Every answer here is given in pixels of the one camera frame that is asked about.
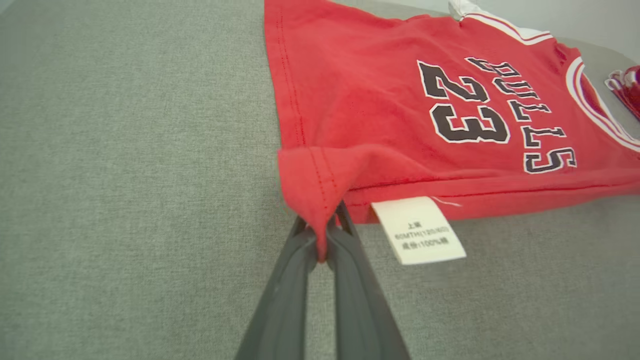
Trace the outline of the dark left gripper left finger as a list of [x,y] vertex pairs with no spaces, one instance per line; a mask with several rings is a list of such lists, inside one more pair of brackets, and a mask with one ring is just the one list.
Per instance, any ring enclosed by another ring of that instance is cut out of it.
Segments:
[[307,285],[317,237],[297,217],[235,355],[236,360],[303,360]]

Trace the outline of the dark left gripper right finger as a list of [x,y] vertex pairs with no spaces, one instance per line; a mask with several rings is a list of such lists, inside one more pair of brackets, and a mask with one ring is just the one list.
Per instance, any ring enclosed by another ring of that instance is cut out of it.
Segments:
[[348,208],[341,202],[326,227],[334,273],[339,360],[409,360],[409,350],[375,276]]

